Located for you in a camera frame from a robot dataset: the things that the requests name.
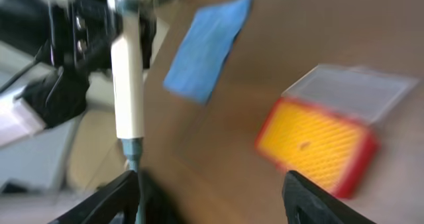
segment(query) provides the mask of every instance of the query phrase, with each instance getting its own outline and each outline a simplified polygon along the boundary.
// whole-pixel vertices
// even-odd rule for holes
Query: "brown table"
[[[144,165],[191,223],[285,223],[284,174],[254,139],[283,90],[319,63],[421,78],[424,0],[254,0],[206,106],[162,87],[199,6],[184,0],[146,82]],[[424,87],[378,127],[383,147],[347,203],[377,223],[424,222]]]

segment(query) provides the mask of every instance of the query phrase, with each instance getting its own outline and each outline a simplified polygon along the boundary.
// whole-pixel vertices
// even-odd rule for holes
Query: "white tube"
[[[117,137],[144,136],[143,75],[138,15],[122,16],[123,32],[111,48]]]

